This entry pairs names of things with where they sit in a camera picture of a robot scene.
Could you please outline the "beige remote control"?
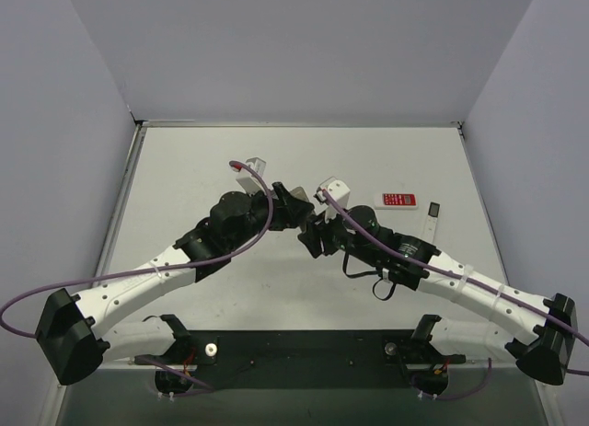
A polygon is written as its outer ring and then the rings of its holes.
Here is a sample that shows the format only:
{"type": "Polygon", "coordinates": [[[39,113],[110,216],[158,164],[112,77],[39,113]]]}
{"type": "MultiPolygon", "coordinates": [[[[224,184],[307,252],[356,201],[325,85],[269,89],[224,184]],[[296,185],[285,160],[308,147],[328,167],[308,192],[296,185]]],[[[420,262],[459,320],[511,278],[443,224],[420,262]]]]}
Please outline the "beige remote control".
{"type": "Polygon", "coordinates": [[[295,187],[292,190],[290,190],[290,194],[297,202],[310,203],[310,200],[306,195],[305,189],[301,186],[295,187]]]}

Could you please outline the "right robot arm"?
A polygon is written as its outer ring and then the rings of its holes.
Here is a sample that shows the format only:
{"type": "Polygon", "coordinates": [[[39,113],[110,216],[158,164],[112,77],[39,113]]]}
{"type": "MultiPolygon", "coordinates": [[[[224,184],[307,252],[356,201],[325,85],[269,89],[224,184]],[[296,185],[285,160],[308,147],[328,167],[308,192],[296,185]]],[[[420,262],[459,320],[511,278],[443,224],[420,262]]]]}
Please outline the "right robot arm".
{"type": "Polygon", "coordinates": [[[493,280],[429,242],[382,226],[365,205],[311,214],[298,238],[314,258],[340,250],[392,285],[440,297],[483,318],[481,324],[429,318],[425,337],[440,354],[514,363],[539,382],[563,384],[577,330],[570,297],[530,294],[493,280]]]}

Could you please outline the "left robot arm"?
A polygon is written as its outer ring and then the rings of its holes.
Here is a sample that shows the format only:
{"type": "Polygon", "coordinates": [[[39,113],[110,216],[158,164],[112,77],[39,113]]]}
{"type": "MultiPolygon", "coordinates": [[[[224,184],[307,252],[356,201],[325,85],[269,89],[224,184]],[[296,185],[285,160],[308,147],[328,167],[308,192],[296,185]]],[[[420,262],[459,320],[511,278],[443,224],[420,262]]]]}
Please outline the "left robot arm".
{"type": "Polygon", "coordinates": [[[156,299],[214,274],[264,229],[302,226],[314,212],[302,189],[280,182],[271,193],[230,191],[207,217],[162,253],[118,281],[76,294],[61,288],[47,297],[35,339],[60,384],[93,374],[104,362],[128,356],[183,360],[189,333],[174,316],[126,324],[124,319],[156,299]]]}

